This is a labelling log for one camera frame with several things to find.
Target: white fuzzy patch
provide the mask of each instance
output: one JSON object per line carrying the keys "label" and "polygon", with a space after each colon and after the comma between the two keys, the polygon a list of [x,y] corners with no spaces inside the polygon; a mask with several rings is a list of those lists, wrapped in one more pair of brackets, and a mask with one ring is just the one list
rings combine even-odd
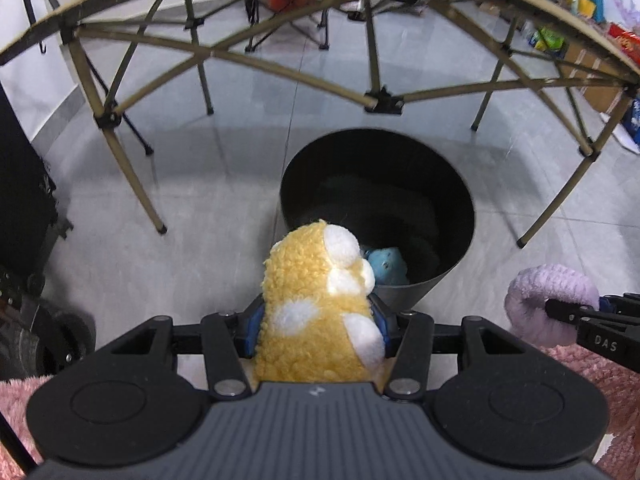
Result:
{"label": "white fuzzy patch", "polygon": [[375,374],[385,359],[385,342],[380,330],[362,314],[342,314],[342,322],[360,362]]}
{"label": "white fuzzy patch", "polygon": [[332,296],[340,294],[362,294],[362,288],[358,280],[345,269],[331,269],[326,279],[326,290]]}
{"label": "white fuzzy patch", "polygon": [[319,313],[312,300],[287,301],[271,317],[271,327],[279,335],[297,335]]}
{"label": "white fuzzy patch", "polygon": [[376,286],[376,277],[373,274],[371,264],[365,259],[362,260],[361,275],[364,279],[364,293],[368,296],[373,292],[373,287]]}
{"label": "white fuzzy patch", "polygon": [[351,267],[360,257],[356,237],[339,225],[330,224],[324,228],[324,248],[331,263],[341,269]]}

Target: blue plush toy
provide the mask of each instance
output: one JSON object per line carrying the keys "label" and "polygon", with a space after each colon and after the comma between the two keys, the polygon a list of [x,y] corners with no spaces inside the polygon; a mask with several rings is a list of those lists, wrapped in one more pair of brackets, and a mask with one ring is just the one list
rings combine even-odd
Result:
{"label": "blue plush toy", "polygon": [[407,266],[397,247],[369,250],[364,257],[373,269],[377,285],[409,285]]}

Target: floor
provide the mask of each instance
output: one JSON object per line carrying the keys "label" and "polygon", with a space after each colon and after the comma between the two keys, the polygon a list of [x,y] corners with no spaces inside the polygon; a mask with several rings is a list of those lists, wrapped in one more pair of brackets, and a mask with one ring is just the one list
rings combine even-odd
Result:
{"label": "floor", "polygon": [[[465,6],[503,38],[506,24]],[[245,23],[242,9],[222,12],[200,29],[213,41]],[[368,89],[364,25],[334,12],[331,49],[320,51],[285,27],[254,56]],[[488,80],[495,60],[465,34],[426,11],[420,18],[386,14],[376,20],[382,79],[393,92]],[[162,34],[185,37],[182,31]],[[516,38],[524,46],[522,38]],[[125,46],[87,43],[92,60],[112,77]],[[184,57],[139,47],[120,95]],[[538,60],[533,75],[553,75]],[[288,161],[330,131],[378,126],[422,140],[464,177],[476,204],[468,253],[417,306],[436,322],[479,314],[507,326],[502,304],[519,270],[559,262],[590,275],[602,294],[640,290],[640,173],[634,155],[612,140],[562,209],[523,250],[515,240],[546,207],[580,161],[575,142],[529,91],[494,94],[476,134],[469,125],[481,95],[408,105],[402,116],[366,114],[357,105],[219,60],[206,65],[215,115],[205,115],[191,70],[130,111],[156,150],[145,158],[126,126],[120,138],[168,226],[160,237],[136,201],[91,113],[84,107],[46,160],[63,209],[76,228],[56,244],[46,296],[93,316],[101,346],[155,314],[198,322],[219,310],[242,310],[259,291],[262,261],[284,234],[278,186]],[[504,71],[505,77],[511,77]],[[561,90],[552,93],[564,110]],[[602,127],[580,96],[592,136]],[[434,359],[431,385],[455,370]],[[202,362],[180,372],[204,386]]]}

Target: trash can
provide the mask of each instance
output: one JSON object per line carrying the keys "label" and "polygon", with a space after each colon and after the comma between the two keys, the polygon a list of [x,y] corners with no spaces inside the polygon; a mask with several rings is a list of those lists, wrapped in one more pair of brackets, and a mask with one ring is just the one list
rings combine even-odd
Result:
{"label": "trash can", "polygon": [[376,285],[394,311],[411,309],[465,255],[474,234],[471,195],[441,155],[411,137],[341,130],[305,146],[280,186],[290,230],[323,219],[346,227],[368,251],[394,248],[402,285]]}

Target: silver bolt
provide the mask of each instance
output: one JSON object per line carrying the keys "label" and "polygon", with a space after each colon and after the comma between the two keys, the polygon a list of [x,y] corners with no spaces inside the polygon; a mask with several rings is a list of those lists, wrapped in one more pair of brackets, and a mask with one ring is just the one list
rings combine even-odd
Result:
{"label": "silver bolt", "polygon": [[242,381],[238,381],[237,379],[224,379],[214,384],[213,390],[217,394],[225,397],[235,397],[244,392],[246,386]]}
{"label": "silver bolt", "polygon": [[420,383],[415,379],[394,379],[389,383],[389,389],[398,395],[411,395],[420,390]]}

